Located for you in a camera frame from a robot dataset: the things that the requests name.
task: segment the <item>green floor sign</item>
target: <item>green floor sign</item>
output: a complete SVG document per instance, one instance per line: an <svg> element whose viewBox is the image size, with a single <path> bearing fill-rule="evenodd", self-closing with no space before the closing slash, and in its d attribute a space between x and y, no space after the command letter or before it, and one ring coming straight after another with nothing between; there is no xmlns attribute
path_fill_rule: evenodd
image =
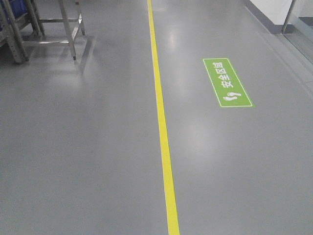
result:
<svg viewBox="0 0 313 235"><path fill-rule="evenodd" d="M254 107L227 58L203 59L203 62L221 107Z"/></svg>

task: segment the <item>blue plastic bin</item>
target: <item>blue plastic bin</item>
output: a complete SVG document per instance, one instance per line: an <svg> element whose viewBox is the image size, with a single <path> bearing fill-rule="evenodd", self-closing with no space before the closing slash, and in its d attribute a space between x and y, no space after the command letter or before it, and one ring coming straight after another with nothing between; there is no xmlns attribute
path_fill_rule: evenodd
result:
<svg viewBox="0 0 313 235"><path fill-rule="evenodd" d="M9 0L15 18L27 13L27 7L24 0Z"/></svg>

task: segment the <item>footprint icon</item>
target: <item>footprint icon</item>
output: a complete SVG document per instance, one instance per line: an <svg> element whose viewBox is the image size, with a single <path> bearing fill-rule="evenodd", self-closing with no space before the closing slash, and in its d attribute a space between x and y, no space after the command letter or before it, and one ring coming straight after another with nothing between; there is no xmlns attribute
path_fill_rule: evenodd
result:
<svg viewBox="0 0 313 235"><path fill-rule="evenodd" d="M235 99L238 99L238 97L236 97L236 96L233 96L233 97L223 97L224 98L224 100L226 100L226 101L232 101L232 100L235 100Z"/></svg>
<svg viewBox="0 0 313 235"><path fill-rule="evenodd" d="M234 93L234 92L229 92L227 93L228 96L241 96L240 93Z"/></svg>

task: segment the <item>metal rack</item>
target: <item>metal rack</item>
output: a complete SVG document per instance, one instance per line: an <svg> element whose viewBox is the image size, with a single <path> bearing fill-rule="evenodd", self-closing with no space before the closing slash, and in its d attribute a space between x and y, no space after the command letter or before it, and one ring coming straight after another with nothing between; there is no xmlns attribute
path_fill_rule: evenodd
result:
<svg viewBox="0 0 313 235"><path fill-rule="evenodd" d="M75 0L76 10L77 10L77 18L68 18L65 10L63 0L58 0L59 7L61 10L62 18L61 19L41 19L39 16L39 12L35 3L35 0L25 0L28 13L15 19L13 11L10 7L9 0L2 0L4 4L4 8L7 12L8 18L11 22L11 27L14 32L16 38L16 44L18 45L23 57L25 60L28 60L27 53L25 51L25 47L41 47L41 46L69 46L71 55L74 60L76 60L76 51L74 42L78 35L79 30L82 31L82 34L85 34L85 26L83 21L83 16L81 12L80 3L78 0ZM28 25L32 24L33 34L38 36L45 35L43 23L63 23L65 32L66 32L66 40L56 40L56 41L48 41L48 40L29 40L24 41L21 35L21 30ZM74 30L70 30L69 23L77 23Z"/></svg>
<svg viewBox="0 0 313 235"><path fill-rule="evenodd" d="M30 23L30 18L28 14L23 14L22 16L18 17L16 19L17 26L22 29L26 25ZM4 8L0 4L0 46L4 45L5 43L8 43L9 48L12 52L14 61L18 64L24 62L26 58L23 56L20 46L18 45L18 42L16 41L14 32L9 25L9 22L7 20L7 16L4 12Z"/></svg>

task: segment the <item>glass wall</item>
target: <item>glass wall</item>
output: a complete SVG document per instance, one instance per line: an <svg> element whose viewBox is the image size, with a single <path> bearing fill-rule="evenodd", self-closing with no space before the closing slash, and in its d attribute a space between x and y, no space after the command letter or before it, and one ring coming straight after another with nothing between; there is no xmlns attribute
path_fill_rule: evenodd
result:
<svg viewBox="0 0 313 235"><path fill-rule="evenodd" d="M283 34L313 63L313 0L293 0Z"/></svg>

